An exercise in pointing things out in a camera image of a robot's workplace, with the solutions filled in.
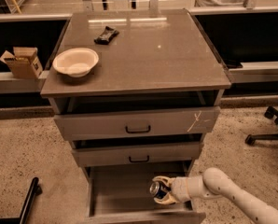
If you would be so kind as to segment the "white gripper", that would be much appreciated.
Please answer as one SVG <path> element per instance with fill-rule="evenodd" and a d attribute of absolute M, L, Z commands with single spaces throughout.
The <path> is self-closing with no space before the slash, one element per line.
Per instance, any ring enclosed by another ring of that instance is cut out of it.
<path fill-rule="evenodd" d="M 202 177 L 167 177 L 155 176 L 153 182 L 161 182 L 166 187 L 171 187 L 171 193 L 167 192 L 161 199 L 157 198 L 156 203 L 168 205 L 174 203 L 185 203 L 193 198 L 201 198 L 204 193 L 204 184 Z"/>

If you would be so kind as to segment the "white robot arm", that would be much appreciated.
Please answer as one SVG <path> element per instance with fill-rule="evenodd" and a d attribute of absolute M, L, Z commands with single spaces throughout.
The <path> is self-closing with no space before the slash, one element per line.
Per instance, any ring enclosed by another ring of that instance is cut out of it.
<path fill-rule="evenodd" d="M 191 177 L 155 176 L 149 189 L 159 204 L 186 203 L 193 198 L 224 197 L 255 224 L 278 224 L 278 210 L 237 186 L 223 171 L 208 168 Z"/>

